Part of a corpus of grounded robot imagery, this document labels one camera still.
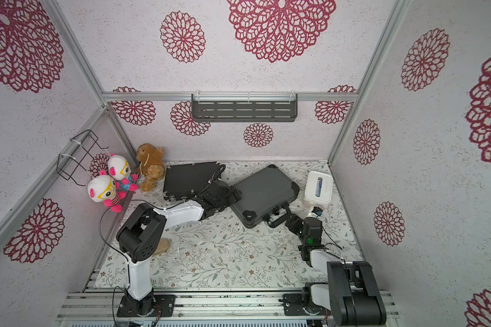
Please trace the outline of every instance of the floor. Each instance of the floor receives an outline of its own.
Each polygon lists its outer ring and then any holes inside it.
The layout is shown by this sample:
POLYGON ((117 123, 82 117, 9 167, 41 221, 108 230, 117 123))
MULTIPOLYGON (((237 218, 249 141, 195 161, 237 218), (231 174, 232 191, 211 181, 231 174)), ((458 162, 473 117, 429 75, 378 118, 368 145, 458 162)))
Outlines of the floor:
MULTIPOLYGON (((269 164, 277 165, 300 186, 298 199, 291 203, 290 208, 293 212, 303 214, 306 210, 301 202, 308 172, 330 173, 326 161, 220 163, 227 166, 222 177, 230 185, 269 164)), ((157 206, 170 205, 162 197, 162 188, 163 180, 151 192, 136 191, 133 199, 145 199, 157 206)), ((138 204, 130 204, 121 224, 138 204)), ((328 206, 322 221, 329 235, 343 247, 341 255, 347 261, 362 259, 340 201, 328 206)), ((307 281, 326 279, 324 274, 301 260, 298 251, 300 241, 284 224, 271 229, 261 223, 253 229, 247 229, 230 208, 203 221, 165 230, 162 237, 170 239, 172 244, 168 252, 151 259, 151 279, 157 288, 301 287, 307 281)), ((327 240, 324 234, 322 242, 327 243, 327 240)), ((118 248, 116 241, 112 245, 118 248)), ((110 250, 95 287, 124 287, 127 282, 127 266, 124 262, 121 255, 110 250)))

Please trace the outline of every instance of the plush toy with glasses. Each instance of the plush toy with glasses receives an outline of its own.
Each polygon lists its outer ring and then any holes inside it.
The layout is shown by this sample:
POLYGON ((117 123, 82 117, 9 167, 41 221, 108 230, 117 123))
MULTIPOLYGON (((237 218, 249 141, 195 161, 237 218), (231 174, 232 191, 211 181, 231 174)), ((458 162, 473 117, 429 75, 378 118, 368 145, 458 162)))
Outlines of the plush toy with glasses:
POLYGON ((111 154, 111 158, 107 161, 107 168, 111 177, 120 181, 121 188, 126 191, 138 190, 137 184, 133 183, 138 180, 138 175, 131 174, 129 163, 123 156, 111 154))
POLYGON ((100 175, 87 184, 87 193, 89 193, 89 198, 94 202, 103 202, 106 207, 115 205, 111 207, 111 210, 119 213, 122 211, 122 206, 118 202, 125 198, 125 192, 117 193, 118 186, 119 183, 107 175, 105 170, 101 170, 100 175))

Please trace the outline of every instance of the stuffed toy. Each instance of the stuffed toy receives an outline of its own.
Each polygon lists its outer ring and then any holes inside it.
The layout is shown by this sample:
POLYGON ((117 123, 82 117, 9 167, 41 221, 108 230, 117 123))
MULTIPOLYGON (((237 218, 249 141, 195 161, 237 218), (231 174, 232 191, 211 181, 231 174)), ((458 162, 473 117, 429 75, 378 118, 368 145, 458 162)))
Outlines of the stuffed toy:
POLYGON ((125 192, 116 192, 120 183, 115 182, 111 176, 107 175, 105 170, 100 171, 100 175, 93 178, 87 184, 87 193, 94 202, 103 202, 106 207, 111 207, 111 211, 119 213, 122 206, 117 204, 125 198, 125 192))
POLYGON ((123 156, 111 154, 111 158, 107 161, 107 168, 111 177, 120 181, 122 189, 126 191, 138 190, 137 184, 133 184, 138 179, 138 175, 131 175, 131 168, 123 156))
POLYGON ((137 160, 140 166, 137 169, 139 174, 145 176, 145 180, 140 184, 140 189, 144 192, 149 192, 157 186, 157 181, 164 177, 165 166, 162 162, 164 152, 161 147, 143 144, 138 148, 137 160))

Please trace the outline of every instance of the teddy bear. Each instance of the teddy bear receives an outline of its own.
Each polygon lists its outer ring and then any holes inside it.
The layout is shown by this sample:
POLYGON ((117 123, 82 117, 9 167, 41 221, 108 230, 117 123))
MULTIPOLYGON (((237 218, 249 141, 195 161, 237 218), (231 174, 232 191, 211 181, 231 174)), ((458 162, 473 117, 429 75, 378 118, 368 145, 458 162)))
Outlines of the teddy bear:
POLYGON ((164 177, 165 166, 162 162, 164 152, 161 147, 155 149, 149 143, 142 144, 137 151, 137 160, 140 166, 137 169, 138 174, 145 176, 144 181, 140 184, 140 189, 149 192, 156 187, 157 181, 164 177))

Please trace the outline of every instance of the black wire rack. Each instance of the black wire rack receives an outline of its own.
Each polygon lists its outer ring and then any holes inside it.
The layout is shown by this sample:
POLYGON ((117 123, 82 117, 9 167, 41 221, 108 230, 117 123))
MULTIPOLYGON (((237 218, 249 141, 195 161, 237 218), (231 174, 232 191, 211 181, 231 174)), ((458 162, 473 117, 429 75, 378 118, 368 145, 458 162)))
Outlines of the black wire rack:
POLYGON ((78 147, 72 154, 67 154, 67 153, 60 153, 58 155, 58 160, 56 162, 56 172, 62 176, 65 180, 73 180, 73 182, 75 182, 76 185, 78 186, 85 186, 85 185, 82 185, 80 184, 79 182, 77 182, 75 180, 75 177, 73 176, 73 174, 75 174, 76 170, 78 169, 78 167, 81 167, 83 170, 85 170, 85 172, 91 176, 91 178, 93 178, 94 176, 91 174, 91 172, 89 171, 89 169, 86 169, 84 166, 82 166, 82 162, 84 161, 84 159, 89 156, 91 157, 91 160, 94 159, 93 155, 91 154, 91 150, 94 146, 97 146, 100 150, 105 150, 107 152, 107 148, 109 147, 101 147, 99 144, 98 144, 98 136, 90 129, 86 129, 85 131, 83 131, 82 133, 78 134, 78 135, 75 135, 74 137, 72 137, 70 139, 70 141, 74 141, 76 143, 79 144, 80 147, 78 147), (82 141, 79 141, 78 138, 80 138, 81 135, 83 134, 86 134, 84 139, 82 141), (84 143, 87 143, 88 140, 92 140, 92 144, 90 147, 88 148, 85 148, 83 146, 84 143), (80 148, 84 149, 85 153, 84 155, 82 156, 82 158, 80 160, 77 160, 75 157, 73 157, 73 154, 78 151, 80 148), (69 160, 73 160, 75 163, 76 163, 76 167, 74 167, 73 171, 69 174, 67 173, 64 168, 66 167, 67 163, 69 160))

